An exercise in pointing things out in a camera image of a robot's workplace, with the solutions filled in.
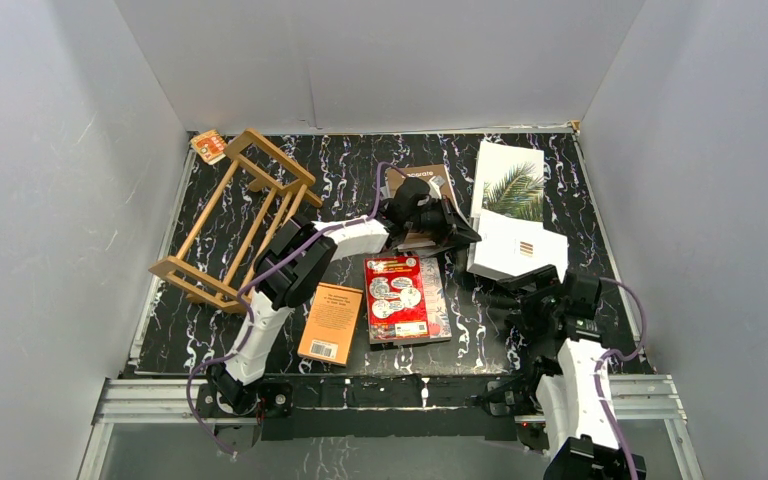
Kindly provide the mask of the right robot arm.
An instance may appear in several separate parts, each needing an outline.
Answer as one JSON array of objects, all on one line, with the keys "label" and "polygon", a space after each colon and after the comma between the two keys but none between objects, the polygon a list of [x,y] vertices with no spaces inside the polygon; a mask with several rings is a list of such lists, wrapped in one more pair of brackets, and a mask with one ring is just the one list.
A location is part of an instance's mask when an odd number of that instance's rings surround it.
[{"label": "right robot arm", "polygon": [[645,460],[622,432],[609,386],[608,363],[637,358],[612,347],[596,313],[607,277],[559,274],[546,265],[501,280],[519,312],[507,323],[523,336],[553,343],[551,356],[537,357],[513,378],[487,384],[479,401],[492,416],[543,414],[550,463],[547,479],[643,479]]}]

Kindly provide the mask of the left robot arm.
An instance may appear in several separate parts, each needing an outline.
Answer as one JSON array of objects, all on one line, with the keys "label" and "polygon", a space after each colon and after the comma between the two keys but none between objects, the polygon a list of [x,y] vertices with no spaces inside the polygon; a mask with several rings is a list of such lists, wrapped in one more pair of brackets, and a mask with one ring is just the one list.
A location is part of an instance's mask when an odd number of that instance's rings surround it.
[{"label": "left robot arm", "polygon": [[314,296],[330,264],[390,250],[410,233],[427,234],[444,250],[481,239],[449,198],[414,177],[404,179],[393,197],[376,199],[367,215],[336,222],[294,215],[257,256],[254,278],[238,292],[243,323],[231,350],[197,368],[205,373],[214,400],[235,416],[253,412],[277,334]]}]

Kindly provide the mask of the small orange card pack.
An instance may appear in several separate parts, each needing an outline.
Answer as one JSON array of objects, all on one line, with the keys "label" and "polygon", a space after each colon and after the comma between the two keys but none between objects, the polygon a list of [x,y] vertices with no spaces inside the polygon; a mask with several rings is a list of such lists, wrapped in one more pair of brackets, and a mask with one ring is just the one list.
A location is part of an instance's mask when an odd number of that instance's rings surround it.
[{"label": "small orange card pack", "polygon": [[190,145],[207,165],[214,165],[225,158],[226,141],[216,130],[208,130],[193,136]]}]

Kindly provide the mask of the white palm leaf book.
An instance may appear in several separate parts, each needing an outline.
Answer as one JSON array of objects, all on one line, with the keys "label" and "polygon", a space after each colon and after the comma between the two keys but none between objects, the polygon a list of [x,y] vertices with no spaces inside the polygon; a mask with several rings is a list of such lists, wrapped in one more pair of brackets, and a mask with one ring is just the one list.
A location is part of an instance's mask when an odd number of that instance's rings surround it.
[{"label": "white palm leaf book", "polygon": [[542,150],[482,140],[474,175],[470,216],[484,211],[542,222],[545,155]]}]

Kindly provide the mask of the red comic treehouse book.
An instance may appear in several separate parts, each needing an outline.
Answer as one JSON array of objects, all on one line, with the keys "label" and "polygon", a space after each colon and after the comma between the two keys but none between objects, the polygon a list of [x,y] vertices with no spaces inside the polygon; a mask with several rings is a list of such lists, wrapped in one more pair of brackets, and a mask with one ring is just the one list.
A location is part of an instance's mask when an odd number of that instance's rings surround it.
[{"label": "red comic treehouse book", "polygon": [[430,339],[420,259],[375,257],[364,261],[370,343],[405,345]]}]

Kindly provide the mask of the aluminium front rail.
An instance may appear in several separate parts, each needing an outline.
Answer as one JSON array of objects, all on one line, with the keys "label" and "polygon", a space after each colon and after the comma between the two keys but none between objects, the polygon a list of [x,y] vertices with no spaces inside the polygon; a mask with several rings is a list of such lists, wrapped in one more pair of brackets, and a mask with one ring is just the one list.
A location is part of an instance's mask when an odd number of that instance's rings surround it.
[{"label": "aluminium front rail", "polygon": [[[489,390],[490,383],[512,381],[512,375],[418,374],[395,377],[338,375],[281,375],[264,379],[259,387],[283,394],[283,409],[297,411],[431,411],[471,407],[473,399]],[[669,375],[620,374],[610,377],[619,419],[687,418]],[[203,380],[188,384],[183,379],[110,380],[105,385],[93,421],[96,423],[188,422],[193,415],[186,395],[203,409],[205,421],[229,422],[237,415],[228,407],[209,403],[209,387]]]}]

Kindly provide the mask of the orange paperback book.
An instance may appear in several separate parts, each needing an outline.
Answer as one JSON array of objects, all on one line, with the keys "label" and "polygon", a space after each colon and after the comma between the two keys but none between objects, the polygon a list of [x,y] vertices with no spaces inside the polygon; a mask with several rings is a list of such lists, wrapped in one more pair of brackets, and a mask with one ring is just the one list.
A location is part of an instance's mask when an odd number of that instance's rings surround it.
[{"label": "orange paperback book", "polygon": [[363,292],[359,289],[320,283],[297,354],[302,358],[345,367],[363,300]]}]

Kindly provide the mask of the white Afternoon tea book box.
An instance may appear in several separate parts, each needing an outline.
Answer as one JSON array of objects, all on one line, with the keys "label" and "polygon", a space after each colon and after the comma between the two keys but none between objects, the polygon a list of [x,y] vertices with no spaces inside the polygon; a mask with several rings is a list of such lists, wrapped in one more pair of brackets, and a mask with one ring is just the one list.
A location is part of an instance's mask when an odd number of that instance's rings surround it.
[{"label": "white Afternoon tea book box", "polygon": [[481,236],[468,250],[466,271],[495,281],[551,265],[563,281],[568,269],[568,239],[541,222],[510,218],[482,209],[474,218]]}]

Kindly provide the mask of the brown Decorate Furniture book box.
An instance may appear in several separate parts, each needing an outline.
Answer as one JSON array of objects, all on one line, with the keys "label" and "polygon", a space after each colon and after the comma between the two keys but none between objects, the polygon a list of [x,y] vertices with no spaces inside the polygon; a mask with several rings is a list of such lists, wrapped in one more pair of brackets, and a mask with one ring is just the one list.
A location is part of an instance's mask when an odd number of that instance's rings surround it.
[{"label": "brown Decorate Furniture book box", "polygon": [[[444,164],[409,167],[404,168],[403,171],[408,177],[419,178],[426,181],[432,185],[433,188],[436,188],[442,196],[449,198],[454,205],[457,205],[455,191]],[[393,198],[396,190],[402,185],[403,181],[404,177],[402,175],[393,169],[387,169],[385,172],[384,187],[380,188],[380,193],[386,199]],[[430,237],[424,233],[409,233],[408,235],[426,235]]]}]

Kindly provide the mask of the floral patterned book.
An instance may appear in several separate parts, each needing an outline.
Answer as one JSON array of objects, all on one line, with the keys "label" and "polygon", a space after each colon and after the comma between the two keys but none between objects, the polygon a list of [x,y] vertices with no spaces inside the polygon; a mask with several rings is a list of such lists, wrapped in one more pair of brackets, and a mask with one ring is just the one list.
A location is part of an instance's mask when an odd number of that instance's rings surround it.
[{"label": "floral patterned book", "polygon": [[430,339],[412,344],[448,341],[452,338],[452,327],[444,297],[439,263],[435,258],[418,258],[420,259],[421,278],[429,315]]}]

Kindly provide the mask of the wooden book rack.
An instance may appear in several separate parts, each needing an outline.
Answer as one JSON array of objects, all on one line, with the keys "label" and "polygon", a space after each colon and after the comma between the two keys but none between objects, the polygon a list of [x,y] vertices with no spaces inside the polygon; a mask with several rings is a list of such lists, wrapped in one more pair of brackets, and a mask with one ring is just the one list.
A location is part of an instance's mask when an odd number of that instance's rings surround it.
[{"label": "wooden book rack", "polygon": [[192,303],[240,313],[237,294],[255,275],[254,258],[293,215],[321,208],[323,198],[297,137],[248,129],[227,147],[215,166],[219,178],[185,221],[183,238],[149,270]]}]

